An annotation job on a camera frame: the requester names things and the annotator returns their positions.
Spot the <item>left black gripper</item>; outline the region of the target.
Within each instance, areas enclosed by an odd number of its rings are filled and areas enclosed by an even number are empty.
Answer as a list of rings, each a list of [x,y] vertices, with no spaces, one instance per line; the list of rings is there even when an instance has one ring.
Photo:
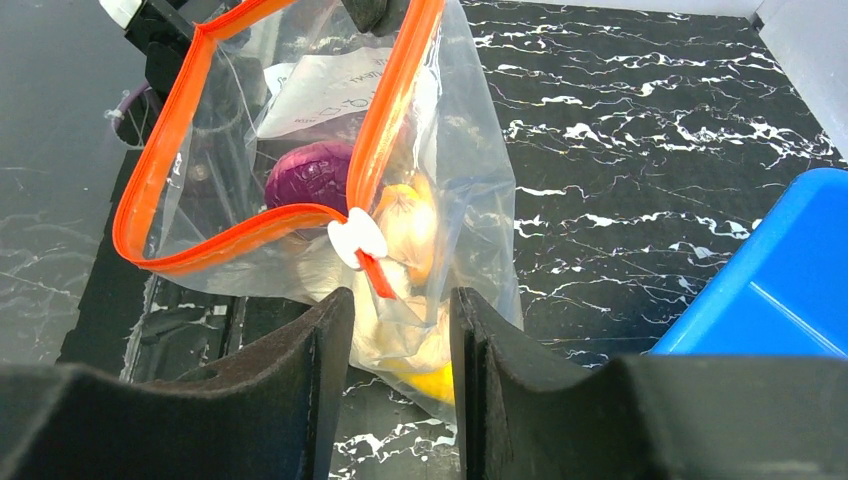
[[[238,0],[100,0],[101,8],[146,57],[145,79],[160,100],[170,93],[197,24],[240,5]]]

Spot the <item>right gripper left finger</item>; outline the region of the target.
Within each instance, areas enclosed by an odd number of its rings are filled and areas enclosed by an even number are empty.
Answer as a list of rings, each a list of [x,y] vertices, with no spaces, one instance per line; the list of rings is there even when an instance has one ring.
[[[1,370],[5,479],[324,479],[345,386],[354,297],[173,381],[79,364]]]

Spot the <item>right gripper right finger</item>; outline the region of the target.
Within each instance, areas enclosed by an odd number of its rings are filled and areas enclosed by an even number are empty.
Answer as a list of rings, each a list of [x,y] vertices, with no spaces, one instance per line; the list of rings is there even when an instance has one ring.
[[[625,355],[587,369],[450,298],[465,479],[843,479],[847,364]]]

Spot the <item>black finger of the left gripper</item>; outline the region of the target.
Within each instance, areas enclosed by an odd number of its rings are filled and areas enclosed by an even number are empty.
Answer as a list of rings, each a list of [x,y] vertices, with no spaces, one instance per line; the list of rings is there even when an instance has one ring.
[[[360,33],[387,36],[402,25],[410,0],[342,0]]]

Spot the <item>clear zip top bag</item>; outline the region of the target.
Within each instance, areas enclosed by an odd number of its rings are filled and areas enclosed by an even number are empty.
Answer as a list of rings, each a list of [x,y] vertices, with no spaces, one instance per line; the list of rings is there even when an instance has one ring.
[[[514,324],[515,176],[458,1],[115,1],[163,97],[112,238],[180,285],[354,296],[353,367],[456,417],[449,298]]]

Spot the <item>purple onion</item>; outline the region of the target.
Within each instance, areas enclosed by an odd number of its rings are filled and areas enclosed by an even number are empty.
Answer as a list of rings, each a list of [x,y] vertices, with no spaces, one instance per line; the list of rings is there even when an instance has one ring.
[[[318,141],[283,155],[266,181],[268,209],[314,203],[348,213],[346,185],[354,146],[342,141]]]

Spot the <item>blue plastic bin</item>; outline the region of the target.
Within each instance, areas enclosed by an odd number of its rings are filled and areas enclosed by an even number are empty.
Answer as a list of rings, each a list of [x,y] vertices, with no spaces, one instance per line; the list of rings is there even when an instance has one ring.
[[[651,351],[845,358],[846,171],[797,176]]]

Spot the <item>white mushroom piece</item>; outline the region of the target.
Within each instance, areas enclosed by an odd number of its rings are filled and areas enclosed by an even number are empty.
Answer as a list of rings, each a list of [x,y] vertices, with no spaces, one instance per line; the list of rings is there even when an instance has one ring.
[[[350,288],[357,297],[371,302],[378,312],[411,310],[411,282],[406,267],[393,259],[379,260],[395,300],[382,299],[372,292],[364,271],[354,271],[337,256],[326,235],[312,240],[287,240],[285,252],[291,256],[286,297],[314,305],[338,287]]]

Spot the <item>yellow mango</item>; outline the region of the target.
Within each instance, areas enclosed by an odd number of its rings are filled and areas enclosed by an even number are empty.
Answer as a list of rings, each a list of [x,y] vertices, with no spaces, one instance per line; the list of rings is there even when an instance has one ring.
[[[430,398],[447,405],[455,405],[453,365],[451,362],[431,372],[395,372],[394,375],[403,383]]]

